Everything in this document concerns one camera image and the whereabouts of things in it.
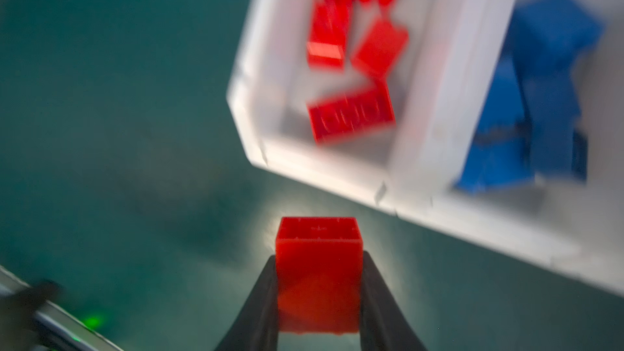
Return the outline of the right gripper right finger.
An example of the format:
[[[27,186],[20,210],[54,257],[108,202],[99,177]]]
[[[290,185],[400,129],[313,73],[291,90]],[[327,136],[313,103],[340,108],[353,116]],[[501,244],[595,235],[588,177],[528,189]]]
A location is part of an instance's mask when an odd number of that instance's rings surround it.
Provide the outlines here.
[[[427,351],[367,251],[362,257],[360,299],[361,350]]]

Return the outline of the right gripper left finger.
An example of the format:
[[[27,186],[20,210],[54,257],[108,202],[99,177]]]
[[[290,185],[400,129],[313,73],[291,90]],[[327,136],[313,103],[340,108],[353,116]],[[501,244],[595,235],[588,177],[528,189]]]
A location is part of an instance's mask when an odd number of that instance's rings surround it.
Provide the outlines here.
[[[279,337],[276,256],[266,261],[237,318],[215,351],[276,351]]]

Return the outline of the red lego brick top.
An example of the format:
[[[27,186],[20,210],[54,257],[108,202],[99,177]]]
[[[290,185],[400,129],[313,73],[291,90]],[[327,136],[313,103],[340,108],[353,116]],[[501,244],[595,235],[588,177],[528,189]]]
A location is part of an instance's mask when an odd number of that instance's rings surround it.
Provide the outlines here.
[[[284,217],[276,235],[279,329],[359,331],[363,241],[353,217]]]

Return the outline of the long red lego brick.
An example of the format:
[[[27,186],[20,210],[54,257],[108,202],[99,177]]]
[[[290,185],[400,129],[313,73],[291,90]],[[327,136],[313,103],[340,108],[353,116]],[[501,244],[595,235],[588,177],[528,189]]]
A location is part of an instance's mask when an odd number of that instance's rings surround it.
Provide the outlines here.
[[[384,81],[311,102],[307,112],[318,145],[344,141],[396,124]]]

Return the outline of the blue lego brick small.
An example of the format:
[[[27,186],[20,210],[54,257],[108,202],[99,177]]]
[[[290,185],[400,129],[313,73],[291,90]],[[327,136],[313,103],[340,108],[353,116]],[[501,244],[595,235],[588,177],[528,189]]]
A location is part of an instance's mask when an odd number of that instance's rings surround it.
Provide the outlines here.
[[[570,75],[528,76],[522,80],[531,124],[529,167],[548,179],[588,178],[588,138],[577,128],[582,111]]]

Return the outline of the blue lego brick top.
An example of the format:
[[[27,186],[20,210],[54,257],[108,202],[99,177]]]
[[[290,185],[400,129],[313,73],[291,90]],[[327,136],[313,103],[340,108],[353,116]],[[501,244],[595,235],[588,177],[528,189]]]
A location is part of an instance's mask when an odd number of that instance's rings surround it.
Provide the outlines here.
[[[604,25],[579,0],[528,0],[513,10],[505,48],[522,77],[562,71],[597,45]]]

